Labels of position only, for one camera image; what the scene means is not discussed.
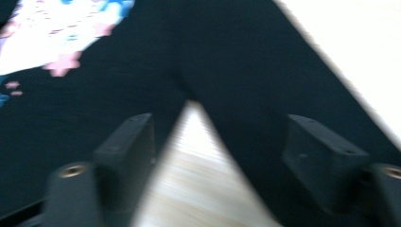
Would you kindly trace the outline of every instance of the pant leg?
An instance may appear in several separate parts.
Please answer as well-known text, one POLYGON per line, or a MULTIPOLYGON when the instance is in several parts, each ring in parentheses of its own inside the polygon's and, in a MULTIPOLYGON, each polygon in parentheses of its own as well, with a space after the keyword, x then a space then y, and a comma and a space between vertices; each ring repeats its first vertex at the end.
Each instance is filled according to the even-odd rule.
POLYGON ((375 162, 400 165, 399 151, 271 1, 190 3, 183 81, 263 201, 284 226, 355 226, 300 197, 281 158, 286 115, 324 123, 375 162))
MULTIPOLYGON (((160 151, 186 100, 174 80, 173 32, 163 18, 153 0, 138 0, 64 78, 35 68, 3 81, 19 81, 24 94, 0 108, 0 217, 40 200, 54 169, 91 161, 130 116, 154 114, 160 151)), ((9 90, 1 86, 0 93, 9 90)))

